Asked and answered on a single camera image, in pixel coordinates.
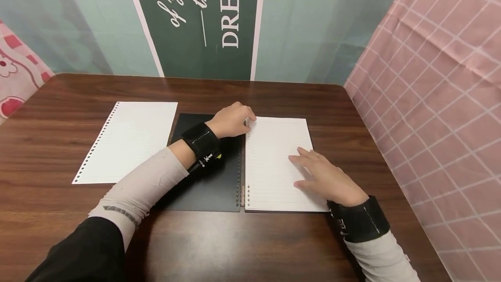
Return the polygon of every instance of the arm sleeve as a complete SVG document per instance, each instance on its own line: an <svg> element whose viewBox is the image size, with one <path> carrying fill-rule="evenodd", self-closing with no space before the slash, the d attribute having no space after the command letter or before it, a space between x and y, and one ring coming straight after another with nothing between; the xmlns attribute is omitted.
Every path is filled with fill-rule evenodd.
<svg viewBox="0 0 501 282"><path fill-rule="evenodd" d="M368 242L352 243L345 240L345 243L362 267L366 281L420 281L391 231Z"/></svg>
<svg viewBox="0 0 501 282"><path fill-rule="evenodd" d="M104 218L88 218L26 279L45 281L125 281L122 234Z"/></svg>
<svg viewBox="0 0 501 282"><path fill-rule="evenodd" d="M186 176L172 151L162 149L116 183L27 281L125 281L125 250L136 228Z"/></svg>

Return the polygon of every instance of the notebook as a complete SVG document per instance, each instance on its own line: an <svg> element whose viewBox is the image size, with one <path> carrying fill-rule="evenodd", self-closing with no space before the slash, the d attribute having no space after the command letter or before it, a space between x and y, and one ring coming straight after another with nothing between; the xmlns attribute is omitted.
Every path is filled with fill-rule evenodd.
<svg viewBox="0 0 501 282"><path fill-rule="evenodd" d="M297 147L313 149L306 119L257 117L245 142L245 210L327 212L326 200L296 189L308 179L288 158Z"/></svg>
<svg viewBox="0 0 501 282"><path fill-rule="evenodd" d="M117 183L167 146L177 103L118 101L72 184Z"/></svg>

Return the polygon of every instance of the hand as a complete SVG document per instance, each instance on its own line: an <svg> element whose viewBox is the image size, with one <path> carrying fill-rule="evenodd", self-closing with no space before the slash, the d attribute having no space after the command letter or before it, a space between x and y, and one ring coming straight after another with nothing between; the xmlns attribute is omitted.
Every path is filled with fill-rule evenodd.
<svg viewBox="0 0 501 282"><path fill-rule="evenodd" d="M314 150L297 148L300 156L289 156L289 160L305 167L312 179L294 182L294 187L315 193L345 207L364 203L369 196L343 170L333 166L327 158Z"/></svg>
<svg viewBox="0 0 501 282"><path fill-rule="evenodd" d="M223 137L235 137L248 133L251 128L244 124L245 119L256 120L256 115L250 107L236 102L231 106L223 108L212 118L205 122L214 132L218 139Z"/></svg>

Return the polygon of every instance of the forearm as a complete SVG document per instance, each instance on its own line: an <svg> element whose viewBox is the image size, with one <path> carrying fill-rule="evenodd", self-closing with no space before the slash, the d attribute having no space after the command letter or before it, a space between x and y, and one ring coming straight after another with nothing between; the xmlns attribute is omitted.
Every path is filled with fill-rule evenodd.
<svg viewBox="0 0 501 282"><path fill-rule="evenodd" d="M419 281L418 274L391 232L368 242L345 243L362 267L367 281Z"/></svg>
<svg viewBox="0 0 501 282"><path fill-rule="evenodd" d="M99 201L89 217L103 217L122 233L125 250L136 228L151 207L177 183L188 176L195 161L184 141L177 141L140 164L116 183Z"/></svg>
<svg viewBox="0 0 501 282"><path fill-rule="evenodd" d="M419 281L374 196L357 202L356 206L347 207L331 201L327 204L367 281Z"/></svg>

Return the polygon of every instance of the pink checkered curtain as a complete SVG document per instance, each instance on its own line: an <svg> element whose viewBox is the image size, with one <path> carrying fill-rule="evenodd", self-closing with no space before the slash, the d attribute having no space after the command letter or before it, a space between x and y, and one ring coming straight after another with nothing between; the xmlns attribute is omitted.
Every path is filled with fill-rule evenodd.
<svg viewBox="0 0 501 282"><path fill-rule="evenodd" d="M0 20L0 124L53 75Z"/></svg>
<svg viewBox="0 0 501 282"><path fill-rule="evenodd" d="M501 281L501 0L395 0L345 87L456 281Z"/></svg>

